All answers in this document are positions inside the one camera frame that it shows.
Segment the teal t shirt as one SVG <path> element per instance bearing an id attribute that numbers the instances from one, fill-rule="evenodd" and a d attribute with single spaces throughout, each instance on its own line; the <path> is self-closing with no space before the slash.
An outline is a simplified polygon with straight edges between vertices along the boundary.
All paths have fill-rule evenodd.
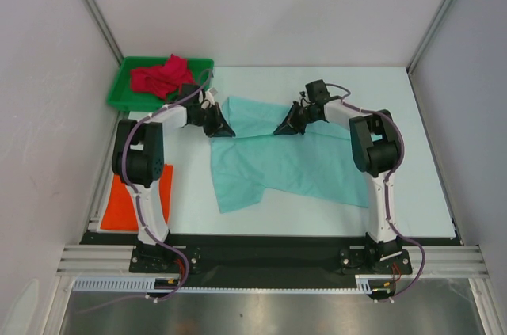
<path id="1" fill-rule="evenodd" d="M 267 189 L 367 207 L 367 184 L 344 128 L 318 121 L 302 135 L 275 135 L 287 106 L 229 97 L 222 111 L 236 136 L 211 141 L 220 212 L 257 204 Z"/>

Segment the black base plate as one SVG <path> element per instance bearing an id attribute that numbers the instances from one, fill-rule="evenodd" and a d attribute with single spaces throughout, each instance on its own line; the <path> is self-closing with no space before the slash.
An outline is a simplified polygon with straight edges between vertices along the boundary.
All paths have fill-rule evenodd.
<path id="1" fill-rule="evenodd" d="M 86 232 L 80 241 L 93 250 L 123 250 L 129 274 L 168 276 L 173 286 L 231 289 L 334 289 L 359 275 L 410 277 L 427 270 L 436 252 L 454 253 L 458 238 L 400 241 L 400 254 L 385 261 L 364 238 L 173 234 L 171 249 L 143 246 L 134 234 Z"/>

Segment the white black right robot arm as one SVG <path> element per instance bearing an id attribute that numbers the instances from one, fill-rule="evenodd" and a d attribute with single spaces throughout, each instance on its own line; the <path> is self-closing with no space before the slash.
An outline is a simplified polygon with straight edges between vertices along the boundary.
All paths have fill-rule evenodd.
<path id="1" fill-rule="evenodd" d="M 364 260 L 360 265 L 385 272 L 402 255 L 401 235 L 395 229 L 392 179 L 404 159 L 404 144 L 387 110 L 374 111 L 346 102 L 350 95 L 333 96 L 322 79 L 305 85 L 298 101 L 274 135 L 303 135 L 308 124 L 334 123 L 349 131 L 353 162 L 362 172 L 368 189 L 369 229 L 365 235 Z"/>

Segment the left vertical aluminium post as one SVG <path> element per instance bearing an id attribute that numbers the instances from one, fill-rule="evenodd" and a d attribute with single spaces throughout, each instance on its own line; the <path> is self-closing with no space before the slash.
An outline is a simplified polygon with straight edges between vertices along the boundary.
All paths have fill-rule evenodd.
<path id="1" fill-rule="evenodd" d="M 82 2 L 96 25 L 102 39 L 110 50 L 113 58 L 120 66 L 124 60 L 123 52 L 120 50 L 120 46 L 118 45 L 116 38 L 97 3 L 97 0 L 82 0 Z"/>

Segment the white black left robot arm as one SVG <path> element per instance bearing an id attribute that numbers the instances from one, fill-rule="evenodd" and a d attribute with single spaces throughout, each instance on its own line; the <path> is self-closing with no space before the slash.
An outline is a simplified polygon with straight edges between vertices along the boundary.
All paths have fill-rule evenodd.
<path id="1" fill-rule="evenodd" d="M 140 120 L 122 119 L 117 124 L 112 171 L 129 193 L 138 224 L 130 272 L 165 272 L 174 262 L 189 269 L 187 255 L 168 243 L 170 229 L 159 196 L 164 134 L 187 125 L 201 127 L 208 138 L 235 137 L 212 93 L 188 83 L 176 101 Z"/>

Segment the vertical aluminium post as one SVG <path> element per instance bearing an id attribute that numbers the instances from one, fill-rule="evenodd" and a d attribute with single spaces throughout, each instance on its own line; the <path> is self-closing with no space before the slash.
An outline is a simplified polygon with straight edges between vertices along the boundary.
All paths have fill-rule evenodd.
<path id="1" fill-rule="evenodd" d="M 425 30 L 425 33 L 421 40 L 419 41 L 413 55 L 408 62 L 406 67 L 406 72 L 411 77 L 415 70 L 417 69 L 418 64 L 423 58 L 424 54 L 428 50 L 430 44 L 433 42 L 436 37 L 440 27 L 446 20 L 450 10 L 455 3 L 456 0 L 441 0 L 439 6 L 436 9 L 436 12 L 433 14 L 431 21 L 429 22 L 429 26 Z"/>
<path id="2" fill-rule="evenodd" d="M 120 46 L 118 45 L 116 38 L 97 3 L 97 0 L 82 0 L 82 2 L 96 25 L 102 39 L 110 50 L 113 58 L 120 66 L 124 60 L 123 52 L 120 50 Z"/>

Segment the right vertical aluminium post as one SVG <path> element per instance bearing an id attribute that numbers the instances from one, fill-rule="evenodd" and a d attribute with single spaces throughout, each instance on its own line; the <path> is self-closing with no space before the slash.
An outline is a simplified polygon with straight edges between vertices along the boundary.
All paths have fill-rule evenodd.
<path id="1" fill-rule="evenodd" d="M 417 69 L 418 64 L 423 58 L 424 54 L 428 50 L 430 44 L 433 42 L 436 37 L 440 27 L 446 20 L 450 10 L 455 3 L 456 0 L 441 0 L 439 6 L 436 9 L 436 12 L 433 14 L 431 21 L 429 22 L 429 26 L 425 30 L 425 33 L 421 40 L 419 41 L 413 55 L 408 62 L 406 67 L 406 72 L 411 77 L 415 70 Z"/>

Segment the left side aluminium rail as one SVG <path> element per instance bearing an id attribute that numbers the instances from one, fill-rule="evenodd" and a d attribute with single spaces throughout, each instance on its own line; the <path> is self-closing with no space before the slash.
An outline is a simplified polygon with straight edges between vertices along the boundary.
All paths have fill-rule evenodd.
<path id="1" fill-rule="evenodd" d="M 109 184 L 109 174 L 111 169 L 111 157 L 116 138 L 116 127 L 121 119 L 126 116 L 125 112 L 118 112 L 112 123 L 109 134 L 106 136 L 106 147 L 104 155 L 101 158 L 99 174 L 94 185 L 93 195 L 91 197 L 88 215 L 84 224 L 84 231 L 96 231 L 101 215 L 101 205 L 105 190 Z"/>

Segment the right side aluminium rail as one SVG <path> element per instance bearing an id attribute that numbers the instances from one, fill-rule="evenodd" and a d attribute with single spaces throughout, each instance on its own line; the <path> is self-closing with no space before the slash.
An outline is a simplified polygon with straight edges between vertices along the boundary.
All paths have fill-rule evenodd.
<path id="1" fill-rule="evenodd" d="M 408 70 L 406 70 L 407 77 L 410 82 L 410 87 L 412 89 L 412 94 L 414 95 L 414 100 L 417 105 L 417 109 L 419 111 L 419 116 L 421 117 L 421 122 L 423 125 L 423 128 L 425 130 L 425 136 L 427 138 L 429 149 L 433 158 L 433 163 L 435 165 L 436 173 L 439 178 L 440 188 L 442 190 L 442 193 L 444 195 L 445 203 L 449 212 L 449 215 L 451 216 L 452 225 L 454 228 L 454 232 L 456 234 L 456 237 L 459 239 L 459 243 L 463 244 L 463 237 L 459 228 L 459 223 L 456 218 L 456 213 L 454 210 L 454 199 L 451 194 L 451 190 L 448 187 L 448 181 L 445 175 L 445 171 L 443 169 L 442 159 L 439 154 L 439 151 L 436 146 L 436 137 L 433 134 L 431 123 L 429 120 L 429 111 L 425 107 L 425 103 L 422 99 L 421 91 L 419 86 L 417 85 L 415 78 L 412 73 L 410 73 Z"/>

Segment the aluminium frame rail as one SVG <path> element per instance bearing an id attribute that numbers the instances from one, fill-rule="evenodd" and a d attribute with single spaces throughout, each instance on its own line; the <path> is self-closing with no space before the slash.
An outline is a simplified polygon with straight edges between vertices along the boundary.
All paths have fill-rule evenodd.
<path id="1" fill-rule="evenodd" d="M 70 245 L 63 250 L 59 276 L 122 276 L 128 273 L 133 246 Z M 478 246 L 426 246 L 423 278 L 487 278 Z"/>

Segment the green plastic tray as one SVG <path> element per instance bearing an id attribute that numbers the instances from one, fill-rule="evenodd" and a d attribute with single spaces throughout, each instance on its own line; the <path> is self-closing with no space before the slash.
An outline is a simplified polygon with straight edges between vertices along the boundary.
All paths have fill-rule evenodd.
<path id="1" fill-rule="evenodd" d="M 128 56 L 122 62 L 118 70 L 112 87 L 107 97 L 107 103 L 121 112 L 152 112 L 162 107 L 169 101 L 174 101 L 180 92 L 174 92 L 161 100 L 149 93 L 135 93 L 131 90 L 130 71 L 138 67 L 152 67 L 162 65 L 169 57 L 150 57 L 150 56 Z M 215 63 L 212 59 L 203 58 L 184 58 L 188 61 L 188 68 L 193 73 L 195 84 L 201 84 L 199 79 L 201 73 L 214 68 Z"/>

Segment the orange folded t shirt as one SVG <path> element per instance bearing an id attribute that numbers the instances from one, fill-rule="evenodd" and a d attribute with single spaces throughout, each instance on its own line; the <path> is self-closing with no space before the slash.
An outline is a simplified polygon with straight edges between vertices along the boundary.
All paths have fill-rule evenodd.
<path id="1" fill-rule="evenodd" d="M 165 164 L 159 180 L 158 195 L 166 223 L 170 220 L 170 196 L 173 180 L 173 166 Z M 113 232 L 137 232 L 138 224 L 132 198 L 116 174 L 112 177 L 109 197 L 101 217 L 100 230 Z"/>

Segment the red crumpled t shirt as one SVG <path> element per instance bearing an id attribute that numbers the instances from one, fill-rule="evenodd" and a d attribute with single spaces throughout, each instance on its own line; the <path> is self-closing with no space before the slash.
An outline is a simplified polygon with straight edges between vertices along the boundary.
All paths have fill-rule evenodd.
<path id="1" fill-rule="evenodd" d="M 171 55 L 162 65 L 135 68 L 130 71 L 130 76 L 133 92 L 149 93 L 161 100 L 178 92 L 183 84 L 196 83 L 187 59 L 177 55 Z"/>

